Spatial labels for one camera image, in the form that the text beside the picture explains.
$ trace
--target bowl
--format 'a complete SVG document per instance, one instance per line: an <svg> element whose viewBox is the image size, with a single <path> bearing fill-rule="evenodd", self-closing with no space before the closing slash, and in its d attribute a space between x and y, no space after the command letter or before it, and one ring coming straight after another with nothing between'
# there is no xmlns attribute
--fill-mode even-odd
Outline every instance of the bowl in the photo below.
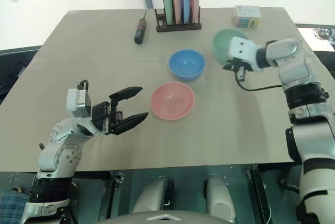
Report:
<svg viewBox="0 0 335 224"><path fill-rule="evenodd" d="M224 29L217 32L214 36L212 44L212 53L215 59L222 66L228 64L227 60L228 60L229 42L233 37L240 37L249 40L249 38L245 34L235 29Z"/></svg>
<svg viewBox="0 0 335 224"><path fill-rule="evenodd" d="M159 86L151 95L151 110L165 120L185 117L193 108L195 96L190 87L180 82Z"/></svg>
<svg viewBox="0 0 335 224"><path fill-rule="evenodd" d="M181 50L169 60L170 71L181 81L194 81L204 71L206 61L195 50Z"/></svg>

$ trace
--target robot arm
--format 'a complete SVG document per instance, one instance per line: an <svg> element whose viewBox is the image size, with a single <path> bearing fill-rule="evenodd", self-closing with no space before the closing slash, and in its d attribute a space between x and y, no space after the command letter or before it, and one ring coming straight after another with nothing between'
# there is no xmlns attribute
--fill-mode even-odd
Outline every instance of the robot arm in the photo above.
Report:
<svg viewBox="0 0 335 224"><path fill-rule="evenodd" d="M141 123L148 113L123 119L122 112L117 109L119 101L134 97L141 90L142 87L123 89L109 96L110 103L102 102L92 108L87 80L68 90L66 110L70 118L59 121L52 128L47 145L40 145L40 169L20 224L50 216L60 219L69 205L68 192L82 158L83 144L95 135L119 135Z"/></svg>
<svg viewBox="0 0 335 224"><path fill-rule="evenodd" d="M224 69L237 72L240 81L244 81L246 71L278 67L293 124L286 130L288 152L303 166L297 218L302 224L334 223L335 116L301 42L289 38L262 48L234 37L228 56Z"/></svg>

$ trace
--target black screwdriver handle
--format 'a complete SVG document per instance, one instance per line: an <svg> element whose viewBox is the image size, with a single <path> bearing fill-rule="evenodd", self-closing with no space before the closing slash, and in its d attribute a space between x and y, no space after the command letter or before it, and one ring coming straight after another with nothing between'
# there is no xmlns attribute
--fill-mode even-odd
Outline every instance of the black screwdriver handle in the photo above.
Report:
<svg viewBox="0 0 335 224"><path fill-rule="evenodd" d="M136 33L134 36L134 41L137 44L143 43L144 33L146 31L147 21L142 18L138 21Z"/></svg>

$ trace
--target table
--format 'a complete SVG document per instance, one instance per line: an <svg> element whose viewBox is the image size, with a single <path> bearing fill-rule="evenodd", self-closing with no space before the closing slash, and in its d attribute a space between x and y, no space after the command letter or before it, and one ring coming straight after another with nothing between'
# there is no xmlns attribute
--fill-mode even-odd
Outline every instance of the table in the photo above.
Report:
<svg viewBox="0 0 335 224"><path fill-rule="evenodd" d="M45 143L53 125L68 117L67 90L82 79L90 82L92 104L108 101L108 95L127 86L142 86L119 109L124 116L144 111L149 116L122 135L87 142L78 171L290 161L285 129L291 123L282 90L245 92L211 55L215 32L232 27L232 10L202 9L202 30L165 33L155 31L154 12L149 10L140 46L133 36L144 10L68 12L0 106L0 143L5 147L0 150L0 171L36 171L38 143ZM243 30L256 43L289 36L302 39L284 9L261 12L259 27ZM163 121L151 112L150 96L162 83L176 81L168 59L185 48L199 51L207 61L204 73L188 83L195 106L179 121ZM335 105L331 75L308 46L306 51ZM244 85L278 83L277 70L268 68L248 73Z"/></svg>

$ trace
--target pink bowl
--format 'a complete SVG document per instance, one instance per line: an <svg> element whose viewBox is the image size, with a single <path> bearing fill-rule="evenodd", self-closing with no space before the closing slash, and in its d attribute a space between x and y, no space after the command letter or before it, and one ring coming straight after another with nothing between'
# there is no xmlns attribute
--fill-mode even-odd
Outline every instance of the pink bowl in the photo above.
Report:
<svg viewBox="0 0 335 224"><path fill-rule="evenodd" d="M168 82L159 86L151 95L151 109L165 120L185 117L194 106L195 96L191 88L179 82Z"/></svg>

